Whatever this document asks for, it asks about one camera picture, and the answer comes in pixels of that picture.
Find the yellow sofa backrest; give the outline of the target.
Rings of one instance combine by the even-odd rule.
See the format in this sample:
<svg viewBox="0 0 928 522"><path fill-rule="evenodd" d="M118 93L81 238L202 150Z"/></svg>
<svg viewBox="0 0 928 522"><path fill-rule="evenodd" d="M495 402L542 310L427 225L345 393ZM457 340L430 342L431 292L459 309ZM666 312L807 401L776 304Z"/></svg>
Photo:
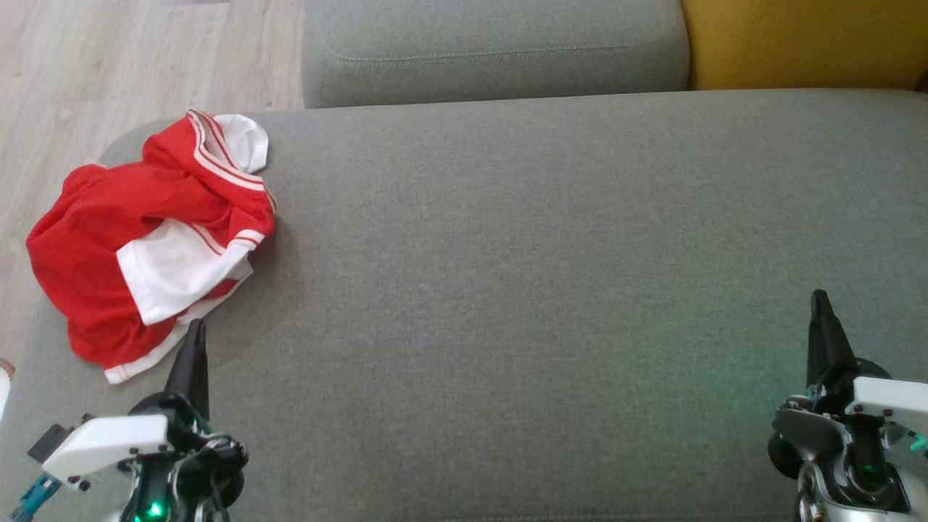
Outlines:
<svg viewBox="0 0 928 522"><path fill-rule="evenodd" d="M912 90L928 0L681 0L695 90Z"/></svg>

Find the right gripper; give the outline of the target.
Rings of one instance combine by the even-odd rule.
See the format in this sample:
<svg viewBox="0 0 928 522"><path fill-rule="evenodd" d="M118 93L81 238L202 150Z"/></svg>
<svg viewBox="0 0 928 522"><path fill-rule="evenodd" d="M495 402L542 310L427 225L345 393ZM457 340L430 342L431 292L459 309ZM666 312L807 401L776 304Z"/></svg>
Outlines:
<svg viewBox="0 0 928 522"><path fill-rule="evenodd" d="M908 431L928 437L928 384L856 360L829 295L810 297L806 394L776 411L768 458L796 482L796 512L928 512L928 480L891 463Z"/></svg>

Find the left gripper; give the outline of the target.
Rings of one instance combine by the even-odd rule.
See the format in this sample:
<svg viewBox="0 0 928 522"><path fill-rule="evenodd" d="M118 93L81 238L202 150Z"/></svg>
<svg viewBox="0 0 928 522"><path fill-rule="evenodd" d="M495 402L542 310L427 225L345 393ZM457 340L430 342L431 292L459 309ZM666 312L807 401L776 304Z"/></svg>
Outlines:
<svg viewBox="0 0 928 522"><path fill-rule="evenodd" d="M196 318L177 350L165 392L124 416L86 420L43 460L59 481L120 467L132 480L114 522L232 522L244 489L246 446L212 428L206 325Z"/></svg>

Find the grey sofa cushion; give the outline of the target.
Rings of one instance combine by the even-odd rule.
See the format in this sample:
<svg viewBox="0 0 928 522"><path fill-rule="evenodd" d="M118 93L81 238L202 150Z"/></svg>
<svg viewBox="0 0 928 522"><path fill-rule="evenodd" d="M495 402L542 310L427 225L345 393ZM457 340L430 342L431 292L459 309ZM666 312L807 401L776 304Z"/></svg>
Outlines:
<svg viewBox="0 0 928 522"><path fill-rule="evenodd" d="M306 108L684 91L679 0L307 0Z"/></svg>

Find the grey fabric sofa seat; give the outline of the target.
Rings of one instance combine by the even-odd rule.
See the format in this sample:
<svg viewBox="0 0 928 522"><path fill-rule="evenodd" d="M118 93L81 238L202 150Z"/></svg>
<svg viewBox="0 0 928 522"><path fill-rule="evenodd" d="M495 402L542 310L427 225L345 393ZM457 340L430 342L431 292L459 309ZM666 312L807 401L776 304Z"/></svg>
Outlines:
<svg viewBox="0 0 928 522"><path fill-rule="evenodd" d="M206 318L232 522L792 522L816 289L928 382L928 94L253 119L278 227Z"/></svg>

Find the red shorts with white band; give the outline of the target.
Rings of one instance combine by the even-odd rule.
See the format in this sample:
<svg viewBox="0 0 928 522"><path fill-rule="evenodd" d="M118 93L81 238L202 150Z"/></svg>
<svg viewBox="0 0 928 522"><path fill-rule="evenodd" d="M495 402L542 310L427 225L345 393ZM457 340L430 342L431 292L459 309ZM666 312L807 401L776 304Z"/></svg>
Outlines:
<svg viewBox="0 0 928 522"><path fill-rule="evenodd" d="M176 202L171 188L143 162L80 167L26 240L73 353L110 384L152 369L252 273L253 250L233 244L215 254L160 214Z"/></svg>

